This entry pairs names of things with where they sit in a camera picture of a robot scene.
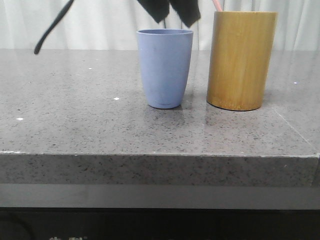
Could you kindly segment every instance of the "gray countertop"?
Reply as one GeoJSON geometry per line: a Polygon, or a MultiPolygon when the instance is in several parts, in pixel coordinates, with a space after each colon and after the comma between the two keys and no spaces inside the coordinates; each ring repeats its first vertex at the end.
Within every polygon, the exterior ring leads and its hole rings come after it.
{"type": "Polygon", "coordinates": [[[0,50],[0,183],[320,186],[319,52],[274,51],[246,112],[206,102],[209,61],[163,110],[136,51],[0,50]]]}

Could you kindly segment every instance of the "white curtain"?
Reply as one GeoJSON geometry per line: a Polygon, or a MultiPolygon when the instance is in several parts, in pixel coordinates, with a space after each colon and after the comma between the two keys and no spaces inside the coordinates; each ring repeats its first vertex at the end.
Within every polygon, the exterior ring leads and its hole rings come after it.
{"type": "MultiPolygon", "coordinates": [[[[67,0],[0,1],[0,48],[32,49],[67,0]]],[[[214,5],[199,0],[201,19],[193,49],[211,48],[214,5]]],[[[320,49],[320,0],[220,0],[225,11],[275,11],[276,50],[320,49]]],[[[167,28],[186,28],[174,10],[167,28]]],[[[163,28],[136,0],[75,0],[62,22],[45,41],[44,49],[136,50],[136,31],[163,28]]]]}

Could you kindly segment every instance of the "blue cup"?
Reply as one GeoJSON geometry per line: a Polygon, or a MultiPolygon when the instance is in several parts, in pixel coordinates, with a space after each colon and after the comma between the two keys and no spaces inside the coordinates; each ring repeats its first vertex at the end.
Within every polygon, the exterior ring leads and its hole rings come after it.
{"type": "Polygon", "coordinates": [[[147,29],[137,32],[142,86],[157,109],[178,107],[185,94],[193,31],[147,29]]]}

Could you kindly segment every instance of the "black cord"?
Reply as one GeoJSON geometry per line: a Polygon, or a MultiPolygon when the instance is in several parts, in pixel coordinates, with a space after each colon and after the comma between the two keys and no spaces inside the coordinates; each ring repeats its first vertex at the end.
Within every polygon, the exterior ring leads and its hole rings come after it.
{"type": "Polygon", "coordinates": [[[61,9],[59,14],[56,16],[55,20],[53,23],[50,25],[50,27],[45,31],[45,33],[42,35],[41,39],[37,43],[37,45],[34,48],[34,54],[38,54],[41,50],[42,44],[46,40],[47,36],[50,34],[50,32],[55,28],[55,26],[61,21],[61,19],[66,15],[68,10],[70,9],[72,3],[74,0],[69,0],[66,5],[61,9]]]}

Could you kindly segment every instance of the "bamboo cup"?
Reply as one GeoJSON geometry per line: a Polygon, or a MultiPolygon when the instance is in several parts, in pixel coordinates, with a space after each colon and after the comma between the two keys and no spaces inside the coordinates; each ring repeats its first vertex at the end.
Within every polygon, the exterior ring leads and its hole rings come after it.
{"type": "Polygon", "coordinates": [[[261,107],[276,21],[276,12],[214,13],[208,103],[235,111],[261,107]]]}

